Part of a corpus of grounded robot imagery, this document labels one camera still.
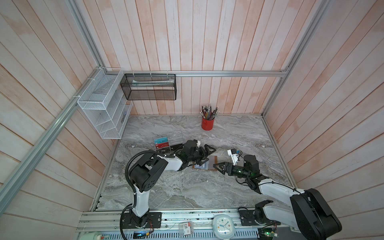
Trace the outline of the clear acrylic card display stand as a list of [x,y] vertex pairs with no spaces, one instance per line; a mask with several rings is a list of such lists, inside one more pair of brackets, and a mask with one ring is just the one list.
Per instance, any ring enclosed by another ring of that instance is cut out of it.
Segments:
[[[161,134],[159,136],[156,136],[153,138],[153,141],[154,139],[157,139],[157,138],[161,138],[161,137],[168,137],[168,140],[169,140],[169,146],[171,145],[176,145],[176,144],[184,144],[185,142],[185,138],[183,136],[183,133],[181,131],[176,131],[176,132],[169,132],[167,134]],[[156,145],[155,145],[155,150],[159,153],[161,153],[161,149],[156,149]]]

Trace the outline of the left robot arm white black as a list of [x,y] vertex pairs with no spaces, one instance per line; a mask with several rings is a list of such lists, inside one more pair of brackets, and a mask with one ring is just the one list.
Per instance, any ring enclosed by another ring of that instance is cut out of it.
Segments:
[[193,165],[203,165],[217,149],[198,140],[188,140],[172,152],[146,150],[134,155],[126,165],[125,178],[133,190],[133,214],[142,218],[149,211],[150,190],[164,171],[181,171]]

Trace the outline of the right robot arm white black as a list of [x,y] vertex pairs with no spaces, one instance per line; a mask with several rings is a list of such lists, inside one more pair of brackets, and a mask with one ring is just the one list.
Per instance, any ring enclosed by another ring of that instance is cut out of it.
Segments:
[[255,205],[255,223],[289,225],[308,240],[326,240],[342,231],[342,223],[318,190],[303,190],[278,183],[261,174],[255,156],[246,155],[243,159],[243,166],[222,162],[213,167],[223,175],[244,179],[244,185],[269,197]]

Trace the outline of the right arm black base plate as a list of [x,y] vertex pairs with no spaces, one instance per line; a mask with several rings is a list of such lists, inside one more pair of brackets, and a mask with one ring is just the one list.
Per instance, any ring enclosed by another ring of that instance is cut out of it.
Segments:
[[265,214],[260,210],[248,210],[246,208],[238,208],[242,226],[274,226],[281,225],[280,222],[267,219]]

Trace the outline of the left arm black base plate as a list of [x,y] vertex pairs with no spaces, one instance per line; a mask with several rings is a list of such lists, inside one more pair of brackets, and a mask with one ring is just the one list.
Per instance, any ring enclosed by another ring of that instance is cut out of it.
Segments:
[[123,213],[120,219],[121,229],[160,228],[162,222],[161,212],[148,212],[137,217],[132,211]]

